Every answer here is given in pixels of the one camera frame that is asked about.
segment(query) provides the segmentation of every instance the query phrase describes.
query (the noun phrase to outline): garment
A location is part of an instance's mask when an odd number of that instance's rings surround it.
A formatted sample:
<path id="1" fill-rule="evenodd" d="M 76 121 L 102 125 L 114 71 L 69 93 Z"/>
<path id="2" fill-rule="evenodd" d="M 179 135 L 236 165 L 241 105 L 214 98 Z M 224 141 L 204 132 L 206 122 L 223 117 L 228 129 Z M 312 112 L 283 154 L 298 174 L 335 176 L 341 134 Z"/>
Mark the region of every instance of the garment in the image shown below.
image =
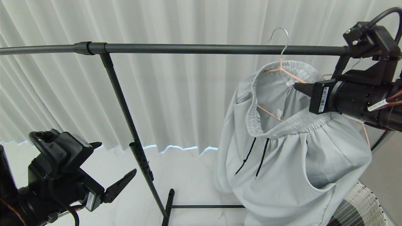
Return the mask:
<path id="1" fill-rule="evenodd" d="M 310 113 L 310 98 L 293 88 L 293 78 L 264 72 L 278 67 L 267 64 L 239 83 L 214 183 L 248 209 L 246 226 L 325 226 L 370 163 L 370 147 L 341 114 Z M 307 83 L 324 80 L 303 62 L 283 61 L 283 68 Z"/>

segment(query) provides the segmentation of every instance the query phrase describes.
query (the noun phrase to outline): curtain fold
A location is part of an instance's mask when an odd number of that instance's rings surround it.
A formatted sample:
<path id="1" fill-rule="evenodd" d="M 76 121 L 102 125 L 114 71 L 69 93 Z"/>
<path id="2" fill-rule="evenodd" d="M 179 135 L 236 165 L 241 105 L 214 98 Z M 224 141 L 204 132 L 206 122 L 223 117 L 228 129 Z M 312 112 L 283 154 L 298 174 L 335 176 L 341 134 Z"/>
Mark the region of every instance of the curtain fold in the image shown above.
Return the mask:
<path id="1" fill-rule="evenodd" d="M 0 2 L 0 46 L 108 43 L 342 46 L 342 34 L 400 0 L 36 0 Z M 397 15 L 379 23 L 391 34 Z M 237 84 L 278 55 L 112 54 L 144 146 L 217 147 Z M 333 72 L 337 57 L 284 56 Z M 349 62 L 347 70 L 357 62 Z M 372 65 L 363 59 L 355 68 Z M 132 141 L 98 56 L 74 53 L 0 57 L 0 139 L 30 131 L 76 133 L 107 149 Z M 372 143 L 381 131 L 368 129 Z"/>

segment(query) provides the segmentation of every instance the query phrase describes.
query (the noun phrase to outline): gray wall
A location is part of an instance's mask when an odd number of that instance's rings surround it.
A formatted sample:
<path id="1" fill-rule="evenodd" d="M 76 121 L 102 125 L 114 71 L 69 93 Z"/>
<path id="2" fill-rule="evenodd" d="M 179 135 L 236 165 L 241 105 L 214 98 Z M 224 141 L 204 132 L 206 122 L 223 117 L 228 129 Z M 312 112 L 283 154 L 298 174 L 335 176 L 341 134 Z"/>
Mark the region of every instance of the gray wall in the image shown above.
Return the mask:
<path id="1" fill-rule="evenodd" d="M 402 226 L 402 133 L 394 132 L 373 152 L 373 161 L 361 177 L 379 199 L 386 214 Z"/>

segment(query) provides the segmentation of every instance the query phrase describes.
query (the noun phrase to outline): woven basket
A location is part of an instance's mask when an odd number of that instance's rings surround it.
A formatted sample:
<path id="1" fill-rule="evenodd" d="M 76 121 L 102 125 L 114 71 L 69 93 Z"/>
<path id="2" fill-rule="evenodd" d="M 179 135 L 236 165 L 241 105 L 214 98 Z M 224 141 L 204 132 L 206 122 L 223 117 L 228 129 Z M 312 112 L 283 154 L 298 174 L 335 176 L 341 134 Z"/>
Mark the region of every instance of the woven basket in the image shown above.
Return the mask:
<path id="1" fill-rule="evenodd" d="M 374 193 L 360 182 L 347 193 L 327 226 L 387 226 Z"/>

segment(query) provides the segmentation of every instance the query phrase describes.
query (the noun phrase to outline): horizontal black bar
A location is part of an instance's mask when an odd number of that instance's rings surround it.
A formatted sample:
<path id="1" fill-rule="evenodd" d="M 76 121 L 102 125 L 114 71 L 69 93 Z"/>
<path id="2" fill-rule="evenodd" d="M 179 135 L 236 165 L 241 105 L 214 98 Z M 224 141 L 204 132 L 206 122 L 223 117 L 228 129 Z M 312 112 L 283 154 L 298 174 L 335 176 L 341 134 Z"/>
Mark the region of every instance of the horizontal black bar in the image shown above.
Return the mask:
<path id="1" fill-rule="evenodd" d="M 186 54 L 259 54 L 279 55 L 284 45 L 173 45 L 173 44 L 106 44 L 108 53 L 186 53 Z M 345 46 L 289 45 L 287 55 L 347 55 Z"/>
<path id="2" fill-rule="evenodd" d="M 89 43 L 88 49 L 96 48 L 97 43 Z M 105 44 L 107 53 L 180 53 L 180 54 L 260 54 L 279 55 L 283 45 L 180 45 L 180 44 Z M 39 45 L 0 48 L 0 55 L 34 53 L 73 53 L 74 45 Z M 287 55 L 348 55 L 345 46 L 290 45 Z"/>
<path id="3" fill-rule="evenodd" d="M 172 205 L 175 209 L 187 209 L 187 208 L 244 208 L 243 205 Z"/>
<path id="4" fill-rule="evenodd" d="M 73 45 L 36 45 L 0 48 L 0 55 L 73 52 Z"/>

